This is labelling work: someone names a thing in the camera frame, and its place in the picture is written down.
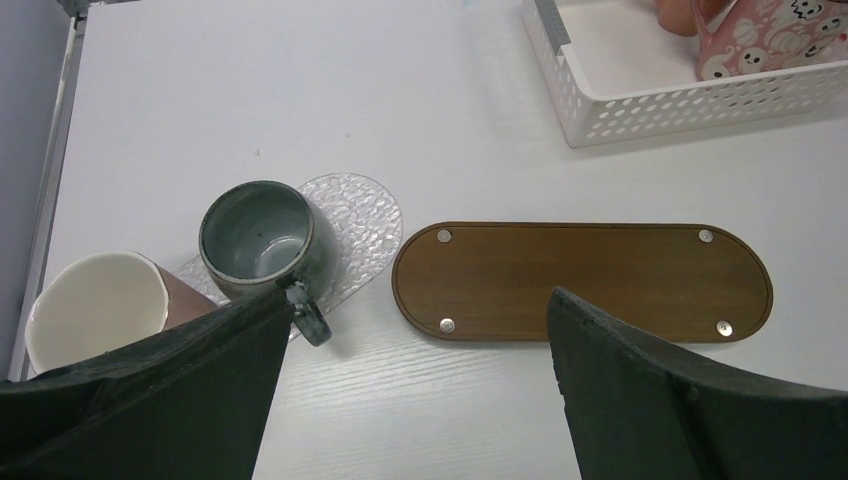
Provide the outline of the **grey-green ceramic mug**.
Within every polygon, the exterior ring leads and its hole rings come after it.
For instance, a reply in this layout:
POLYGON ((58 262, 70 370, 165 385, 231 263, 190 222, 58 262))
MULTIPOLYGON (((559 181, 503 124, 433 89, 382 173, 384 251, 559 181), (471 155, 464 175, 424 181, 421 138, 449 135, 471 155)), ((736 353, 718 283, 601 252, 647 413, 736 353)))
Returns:
POLYGON ((204 214, 198 247, 228 299, 280 287, 301 335, 315 347, 331 338, 317 303, 332 289, 341 247, 324 213, 299 191, 271 180, 231 188, 204 214))

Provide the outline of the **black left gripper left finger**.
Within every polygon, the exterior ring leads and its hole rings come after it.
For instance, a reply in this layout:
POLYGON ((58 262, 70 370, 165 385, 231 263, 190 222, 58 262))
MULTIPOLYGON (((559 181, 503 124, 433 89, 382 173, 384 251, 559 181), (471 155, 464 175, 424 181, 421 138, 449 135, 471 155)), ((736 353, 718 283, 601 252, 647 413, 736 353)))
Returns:
POLYGON ((277 290, 1 386, 5 479, 249 479, 287 349, 277 290))

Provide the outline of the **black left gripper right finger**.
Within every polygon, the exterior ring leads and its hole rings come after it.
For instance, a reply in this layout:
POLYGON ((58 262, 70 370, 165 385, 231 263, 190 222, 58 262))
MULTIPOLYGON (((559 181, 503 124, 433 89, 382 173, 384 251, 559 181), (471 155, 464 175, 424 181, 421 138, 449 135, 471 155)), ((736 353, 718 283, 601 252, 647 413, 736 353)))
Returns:
POLYGON ((843 479, 847 395, 702 356, 556 288, 553 369, 585 479, 843 479))

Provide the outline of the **pink mug white inside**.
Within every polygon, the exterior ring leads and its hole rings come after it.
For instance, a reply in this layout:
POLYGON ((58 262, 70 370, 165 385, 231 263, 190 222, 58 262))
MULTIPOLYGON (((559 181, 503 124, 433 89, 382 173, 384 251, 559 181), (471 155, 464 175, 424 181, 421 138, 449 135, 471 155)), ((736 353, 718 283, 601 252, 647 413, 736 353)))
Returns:
POLYGON ((45 373, 210 313, 218 306, 149 258, 102 252, 65 268, 35 300, 25 345, 45 373))

